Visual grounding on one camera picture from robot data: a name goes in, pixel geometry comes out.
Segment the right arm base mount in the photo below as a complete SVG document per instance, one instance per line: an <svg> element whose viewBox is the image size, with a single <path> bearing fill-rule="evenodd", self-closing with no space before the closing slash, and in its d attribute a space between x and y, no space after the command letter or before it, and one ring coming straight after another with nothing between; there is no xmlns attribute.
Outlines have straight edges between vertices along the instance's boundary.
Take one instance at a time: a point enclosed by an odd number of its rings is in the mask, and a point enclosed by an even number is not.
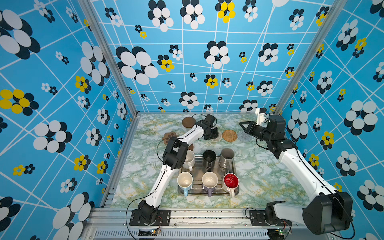
<svg viewBox="0 0 384 240"><path fill-rule="evenodd" d="M287 228L292 225L292 221L278 220L275 223L268 223L265 217L265 211L256 209L246 209L246 217L251 221L253 227L276 227Z"/></svg>

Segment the black metal mug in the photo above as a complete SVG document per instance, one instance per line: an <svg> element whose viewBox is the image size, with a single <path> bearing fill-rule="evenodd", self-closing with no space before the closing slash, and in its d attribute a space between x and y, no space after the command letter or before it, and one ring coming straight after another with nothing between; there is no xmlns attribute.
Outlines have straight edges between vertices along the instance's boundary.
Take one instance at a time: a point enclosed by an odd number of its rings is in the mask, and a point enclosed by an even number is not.
<svg viewBox="0 0 384 240"><path fill-rule="evenodd" d="M202 166L205 168L208 172L212 172L215 162L216 162L216 153L212 150L206 150L203 152L203 162Z"/></svg>

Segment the aluminium corner post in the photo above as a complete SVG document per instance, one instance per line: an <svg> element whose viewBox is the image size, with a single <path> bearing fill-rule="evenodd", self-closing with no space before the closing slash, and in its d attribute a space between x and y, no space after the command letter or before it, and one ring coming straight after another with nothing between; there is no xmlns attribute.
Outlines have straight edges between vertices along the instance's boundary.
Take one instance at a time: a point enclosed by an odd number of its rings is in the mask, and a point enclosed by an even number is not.
<svg viewBox="0 0 384 240"><path fill-rule="evenodd" d="M322 26L319 28L309 48L304 54L304 57L300 61L300 64L298 65L295 75L290 80L284 93L282 94L275 108L274 115L282 114L283 108L288 102L293 89L296 87L296 85L298 85L301 77L305 73L305 70L308 68L309 64L311 63L313 59L313 55L315 55L318 47L323 43L325 37L328 35L329 31L333 27L334 23L336 22L337 18L339 17L346 3L347 3L347 0L334 1L330 9L329 16L327 17L325 22L322 24Z"/></svg>
<svg viewBox="0 0 384 240"><path fill-rule="evenodd" d="M130 96L130 93L128 91L128 87L123 79L123 76L118 68L118 65L114 59L112 50L110 49L107 39L102 31L102 27L99 24L97 20L97 16L95 14L95 11L93 10L92 4L90 1L86 0L79 0L79 4L88 20L88 22L91 25L91 28L93 29L93 34L95 35L95 38L106 58L106 61L109 65L109 68L111 70L111 73L113 74L118 88L120 89L123 97L125 98L128 108L130 109L131 114L133 115L133 119L135 119L138 115L138 111L134 105L134 102Z"/></svg>

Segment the multicolour woven round coaster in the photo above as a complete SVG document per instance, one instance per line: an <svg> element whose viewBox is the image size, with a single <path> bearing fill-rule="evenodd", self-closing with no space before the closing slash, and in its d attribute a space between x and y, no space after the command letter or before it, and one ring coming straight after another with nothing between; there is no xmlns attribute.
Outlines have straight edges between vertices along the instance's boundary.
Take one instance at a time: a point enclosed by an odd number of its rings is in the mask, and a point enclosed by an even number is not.
<svg viewBox="0 0 384 240"><path fill-rule="evenodd" d="M217 143L222 139L222 134L219 134L218 137L211 139L210 141L213 143Z"/></svg>

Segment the stainless steel mug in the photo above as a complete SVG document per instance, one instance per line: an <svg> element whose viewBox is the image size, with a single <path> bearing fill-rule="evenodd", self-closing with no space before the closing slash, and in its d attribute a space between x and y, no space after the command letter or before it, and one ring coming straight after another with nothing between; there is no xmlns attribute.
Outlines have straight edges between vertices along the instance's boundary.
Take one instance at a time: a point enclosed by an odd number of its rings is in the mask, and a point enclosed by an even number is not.
<svg viewBox="0 0 384 240"><path fill-rule="evenodd" d="M225 169L228 173L232 173L234 156L235 152L232 149L223 149L219 158L219 167Z"/></svg>

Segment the dark brown round wooden coaster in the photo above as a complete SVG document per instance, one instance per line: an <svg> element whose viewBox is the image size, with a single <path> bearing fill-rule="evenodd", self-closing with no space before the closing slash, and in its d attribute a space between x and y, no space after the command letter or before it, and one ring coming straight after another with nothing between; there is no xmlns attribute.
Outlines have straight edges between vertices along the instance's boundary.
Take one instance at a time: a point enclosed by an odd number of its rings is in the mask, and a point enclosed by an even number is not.
<svg viewBox="0 0 384 240"><path fill-rule="evenodd" d="M182 120L183 127L190 129L196 124L196 119L193 117L185 117Z"/></svg>

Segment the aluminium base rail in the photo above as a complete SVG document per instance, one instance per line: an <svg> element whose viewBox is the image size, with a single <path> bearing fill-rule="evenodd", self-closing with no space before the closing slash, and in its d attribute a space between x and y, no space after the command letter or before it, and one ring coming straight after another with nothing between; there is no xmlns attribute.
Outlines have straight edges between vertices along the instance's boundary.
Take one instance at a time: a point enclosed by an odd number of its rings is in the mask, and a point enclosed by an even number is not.
<svg viewBox="0 0 384 240"><path fill-rule="evenodd" d="M252 226L244 209L172 209L167 226L131 226L126 209L97 208L82 240L337 240L340 233L314 235L299 223ZM139 236L159 227L155 236Z"/></svg>

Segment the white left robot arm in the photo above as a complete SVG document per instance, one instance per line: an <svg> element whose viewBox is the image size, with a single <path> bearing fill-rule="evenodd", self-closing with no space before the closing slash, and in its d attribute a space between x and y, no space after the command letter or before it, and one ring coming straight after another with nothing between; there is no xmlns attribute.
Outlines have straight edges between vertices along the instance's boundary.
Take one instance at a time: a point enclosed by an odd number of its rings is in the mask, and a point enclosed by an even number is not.
<svg viewBox="0 0 384 240"><path fill-rule="evenodd" d="M138 205L138 212L148 222L153 222L161 204L163 194L172 176L182 168L186 161L189 146L196 140L211 140L218 137L217 119L206 114L185 134L171 137L163 153L162 167L149 194Z"/></svg>

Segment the tan rattan round coaster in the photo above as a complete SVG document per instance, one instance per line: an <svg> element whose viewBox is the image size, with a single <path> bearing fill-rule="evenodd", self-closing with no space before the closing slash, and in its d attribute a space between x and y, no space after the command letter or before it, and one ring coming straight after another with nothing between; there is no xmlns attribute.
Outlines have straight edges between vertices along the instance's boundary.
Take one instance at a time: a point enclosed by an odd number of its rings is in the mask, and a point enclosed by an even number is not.
<svg viewBox="0 0 384 240"><path fill-rule="evenodd" d="M222 133L222 138L231 143L237 140L238 135L234 130L225 130Z"/></svg>

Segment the metal serving tray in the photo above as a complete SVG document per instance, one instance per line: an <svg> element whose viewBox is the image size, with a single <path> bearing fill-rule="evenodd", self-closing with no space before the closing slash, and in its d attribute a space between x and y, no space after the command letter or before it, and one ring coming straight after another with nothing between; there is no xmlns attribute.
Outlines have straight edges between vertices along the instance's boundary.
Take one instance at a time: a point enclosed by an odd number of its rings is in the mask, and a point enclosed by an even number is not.
<svg viewBox="0 0 384 240"><path fill-rule="evenodd" d="M184 188L178 186L178 191L181 195L184 196L197 196L197 195L209 195L209 189L213 186L216 186L212 191L212 197L218 195L230 195L233 194L236 196L240 192L240 187L237 187L234 191L227 192L223 187L224 177L228 174L237 174L235 161L229 160L227 167L222 168L219 165L220 157L217 156L215 164L212 166L211 171L209 172L207 168L203 166L203 156L195 156L195 164L192 167L192 171L189 167L180 168L180 174L189 173L192 175L192 186L188 191L185 191Z"/></svg>

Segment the white ceramic mug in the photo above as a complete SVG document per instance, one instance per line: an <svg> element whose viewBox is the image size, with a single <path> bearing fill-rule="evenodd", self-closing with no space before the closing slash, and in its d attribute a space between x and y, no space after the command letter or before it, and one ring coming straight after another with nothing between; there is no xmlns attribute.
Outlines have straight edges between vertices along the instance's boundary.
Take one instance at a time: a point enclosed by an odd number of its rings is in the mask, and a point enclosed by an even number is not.
<svg viewBox="0 0 384 240"><path fill-rule="evenodd" d="M188 169L190 172L192 172L194 165L195 165L195 154L192 150L188 150L185 162L183 164L183 168Z"/></svg>

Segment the aluminium corner post right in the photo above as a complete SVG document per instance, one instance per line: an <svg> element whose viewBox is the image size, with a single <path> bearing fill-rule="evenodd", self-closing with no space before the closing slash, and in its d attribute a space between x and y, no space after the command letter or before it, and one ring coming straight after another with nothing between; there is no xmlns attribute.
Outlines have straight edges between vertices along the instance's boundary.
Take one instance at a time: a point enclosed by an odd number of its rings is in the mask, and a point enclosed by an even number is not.
<svg viewBox="0 0 384 240"><path fill-rule="evenodd" d="M290 80L284 93L282 94L275 108L274 115L282 114L283 108L288 102L293 89L296 87L296 85L298 85L301 77L305 73L305 70L308 68L309 64L311 63L313 59L313 55L315 55L318 47L323 43L325 37L328 35L329 31L333 27L334 23L336 22L337 18L339 17L346 3L347 3L347 0L334 1L330 9L329 16L327 17L325 22L322 24L322 26L319 28L309 48L304 54L304 57L300 61L300 64L298 65L295 75Z"/></svg>

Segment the red interior white mug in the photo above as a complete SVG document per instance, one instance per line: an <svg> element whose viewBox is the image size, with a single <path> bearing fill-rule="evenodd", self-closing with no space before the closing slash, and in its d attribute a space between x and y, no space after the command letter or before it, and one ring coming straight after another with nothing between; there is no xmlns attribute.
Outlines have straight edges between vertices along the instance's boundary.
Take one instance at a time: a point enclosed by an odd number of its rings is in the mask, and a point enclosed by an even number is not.
<svg viewBox="0 0 384 240"><path fill-rule="evenodd" d="M231 198L235 197L235 190L239 186L239 178L236 174L227 173L223 178L222 188L225 192L229 193Z"/></svg>

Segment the blue woven round coaster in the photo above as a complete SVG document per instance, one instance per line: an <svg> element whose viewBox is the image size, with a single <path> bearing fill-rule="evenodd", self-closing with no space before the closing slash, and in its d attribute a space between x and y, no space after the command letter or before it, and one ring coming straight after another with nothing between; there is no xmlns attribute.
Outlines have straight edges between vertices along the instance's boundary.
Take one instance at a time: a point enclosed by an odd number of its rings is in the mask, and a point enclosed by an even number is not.
<svg viewBox="0 0 384 240"><path fill-rule="evenodd" d="M247 142L251 142L251 141L254 139L254 137L252 137L252 136L246 134L246 133L243 132L243 131L239 131L239 132L237 133L237 136L238 136L238 139L239 139L240 141L245 142L245 143L247 143Z"/></svg>

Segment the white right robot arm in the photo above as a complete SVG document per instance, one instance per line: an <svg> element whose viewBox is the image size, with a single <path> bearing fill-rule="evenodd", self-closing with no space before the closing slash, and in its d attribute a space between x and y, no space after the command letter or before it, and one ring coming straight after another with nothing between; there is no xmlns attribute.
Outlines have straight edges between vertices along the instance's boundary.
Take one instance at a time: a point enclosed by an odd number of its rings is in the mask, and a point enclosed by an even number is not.
<svg viewBox="0 0 384 240"><path fill-rule="evenodd" d="M305 225L315 235L331 234L353 228L353 200L346 192L339 192L325 181L306 162L296 143L286 138L286 122L272 115L263 127L257 122L240 122L244 133L266 142L269 150L296 177L310 203L307 206L275 201L267 204L265 219L270 225L287 220Z"/></svg>

